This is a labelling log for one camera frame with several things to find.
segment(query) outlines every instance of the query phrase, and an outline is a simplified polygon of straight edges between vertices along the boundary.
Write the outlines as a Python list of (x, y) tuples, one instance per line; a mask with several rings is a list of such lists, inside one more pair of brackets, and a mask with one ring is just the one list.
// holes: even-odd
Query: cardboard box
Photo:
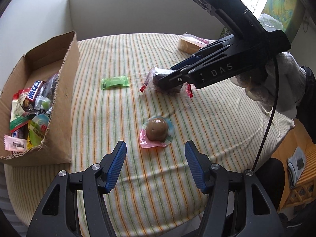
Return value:
[[(75, 32), (50, 39), (25, 54), (10, 74), (0, 96), (0, 162), (12, 166), (38, 166), (71, 162), (71, 100), (79, 49)], [(59, 72), (53, 110), (42, 144), (22, 154), (4, 149), (10, 135), (12, 97), (36, 80), (46, 81)]]

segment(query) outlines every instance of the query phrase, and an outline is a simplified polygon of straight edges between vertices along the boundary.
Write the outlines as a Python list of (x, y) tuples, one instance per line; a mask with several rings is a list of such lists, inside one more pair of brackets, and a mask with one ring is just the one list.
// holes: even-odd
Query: metal screw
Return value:
[(66, 170), (59, 171), (59, 176), (65, 176), (67, 174)]
[(220, 167), (220, 166), (219, 166), (218, 164), (216, 164), (216, 163), (213, 163), (213, 164), (211, 165), (211, 168), (214, 169), (214, 170), (218, 170), (219, 167)]
[(100, 166), (99, 164), (93, 164), (91, 168), (92, 168), (93, 170), (98, 170), (98, 169), (100, 169), (100, 167), (101, 167), (101, 166)]
[(253, 172), (250, 169), (245, 170), (246, 175), (252, 176)]

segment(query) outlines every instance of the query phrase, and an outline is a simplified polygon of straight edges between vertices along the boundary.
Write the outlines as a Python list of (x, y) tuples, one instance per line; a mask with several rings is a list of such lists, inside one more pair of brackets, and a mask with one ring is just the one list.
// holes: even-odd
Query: blue gripper pad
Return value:
[(207, 155), (199, 153), (193, 141), (186, 142), (184, 146), (184, 153), (195, 185), (198, 189), (205, 193), (207, 186), (205, 184), (204, 176), (209, 172), (209, 166), (211, 165), (210, 159)]
[(105, 189), (110, 192), (118, 180), (119, 174), (121, 172), (125, 157), (126, 157), (126, 143), (119, 141), (115, 146), (111, 155), (114, 155), (112, 159), (112, 164), (107, 172)]

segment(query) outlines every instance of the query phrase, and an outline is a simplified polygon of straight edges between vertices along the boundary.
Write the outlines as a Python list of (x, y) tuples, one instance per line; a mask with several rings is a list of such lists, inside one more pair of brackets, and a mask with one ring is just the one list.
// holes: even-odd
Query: black sleeve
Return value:
[(296, 107), (296, 118), (301, 121), (316, 144), (316, 80), (310, 68), (303, 68), (306, 72), (306, 88), (300, 106)]

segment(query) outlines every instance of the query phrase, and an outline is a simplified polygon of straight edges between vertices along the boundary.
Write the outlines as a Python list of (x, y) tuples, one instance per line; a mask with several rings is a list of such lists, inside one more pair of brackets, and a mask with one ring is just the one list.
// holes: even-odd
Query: striped tablecloth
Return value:
[[(148, 89), (140, 93), (151, 67), (168, 69), (188, 57), (177, 49), (178, 39), (170, 34), (127, 34), (79, 42), (70, 171), (85, 170), (110, 153), (117, 141), (126, 142), (116, 188), (104, 196), (118, 236), (160, 235), (204, 210), (207, 196), (196, 188), (184, 156), (187, 140), (211, 161), (242, 172), (251, 168), (269, 120), (269, 113), (229, 80), (201, 90), (193, 87), (190, 100)], [(102, 78), (122, 75), (129, 77), (130, 87), (100, 90)], [(142, 149), (138, 135), (153, 116), (169, 118), (175, 138), (166, 148)], [(292, 127), (292, 120), (276, 113), (259, 164)], [(29, 225), (53, 177), (68, 168), (5, 166), (10, 200), (22, 222)], [(78, 209), (82, 234), (88, 236), (81, 192)]]

